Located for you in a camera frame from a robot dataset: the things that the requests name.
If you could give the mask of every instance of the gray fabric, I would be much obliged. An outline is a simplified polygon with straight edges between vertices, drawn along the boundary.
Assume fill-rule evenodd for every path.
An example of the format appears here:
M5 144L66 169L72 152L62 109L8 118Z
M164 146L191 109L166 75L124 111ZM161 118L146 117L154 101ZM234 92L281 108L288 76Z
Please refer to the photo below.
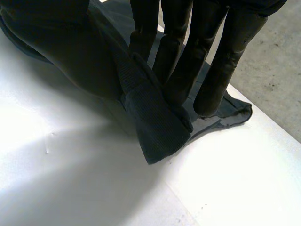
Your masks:
M91 0L89 11L112 53L124 92L121 98L122 105L136 128L148 164L174 154L204 132L239 125L251 117L251 105L234 99L229 94L223 98L215 116L206 119L198 117L193 110L193 100L209 65L203 67L183 107L172 108L165 102L160 83L152 70L140 56L129 55L127 51L130 33L134 28L128 1L110 0L100 3L98 0ZM8 38L24 53L38 60L47 61L38 52L14 37L1 21L0 26ZM149 65L153 64L161 37L162 34L159 33L151 51Z

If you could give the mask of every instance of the white surface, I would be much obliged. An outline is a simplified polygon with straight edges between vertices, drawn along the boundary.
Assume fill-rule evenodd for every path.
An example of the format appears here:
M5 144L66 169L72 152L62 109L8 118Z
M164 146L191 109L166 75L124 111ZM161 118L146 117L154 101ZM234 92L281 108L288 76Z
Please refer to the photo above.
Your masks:
M257 107L148 166L104 103L0 48L0 226L301 225L301 145Z

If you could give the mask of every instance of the black fabric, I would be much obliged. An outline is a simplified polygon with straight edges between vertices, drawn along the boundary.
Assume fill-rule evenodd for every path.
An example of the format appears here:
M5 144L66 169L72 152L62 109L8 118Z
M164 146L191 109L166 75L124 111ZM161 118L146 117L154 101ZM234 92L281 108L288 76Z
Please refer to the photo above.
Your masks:
M105 3L91 0L89 11L113 56L124 92L121 102L136 127L148 164L174 154L204 132L239 125L251 117L251 105L234 99L227 93L215 116L202 119L193 111L193 100L208 65L204 65L183 107L172 108L163 99L160 83L148 65L140 56L130 55L127 52L129 35L134 28L129 3L126 0L110 0ZM8 38L24 53L46 61L38 52L15 37L4 23L0 23L0 26ZM155 40L150 65L153 64L161 37L162 34L158 34Z
M276 13L287 0L218 0L221 4L267 17Z

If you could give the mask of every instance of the finger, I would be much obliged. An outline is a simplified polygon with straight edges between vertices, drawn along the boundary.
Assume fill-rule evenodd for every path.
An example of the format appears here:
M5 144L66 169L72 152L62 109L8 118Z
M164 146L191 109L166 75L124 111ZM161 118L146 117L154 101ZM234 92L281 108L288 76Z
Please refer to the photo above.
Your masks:
M221 42L194 102L197 114L210 117L217 111L245 48L267 20L258 14L229 10Z
M164 37L156 55L153 71L164 85L174 69L182 48L192 7L192 0L162 0Z
M218 1L194 0L187 45L164 88L169 103L182 105L188 98L227 11Z
M135 30L131 34L129 50L147 61L157 34L159 0L130 0L130 3Z

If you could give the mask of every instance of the concrete floor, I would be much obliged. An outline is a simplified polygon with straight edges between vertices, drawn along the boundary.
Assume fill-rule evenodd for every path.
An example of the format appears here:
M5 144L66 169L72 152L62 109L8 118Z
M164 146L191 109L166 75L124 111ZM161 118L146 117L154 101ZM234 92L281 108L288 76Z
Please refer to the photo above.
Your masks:
M301 142L301 1L289 0L248 45L231 80L237 90ZM207 62L222 34L218 31Z

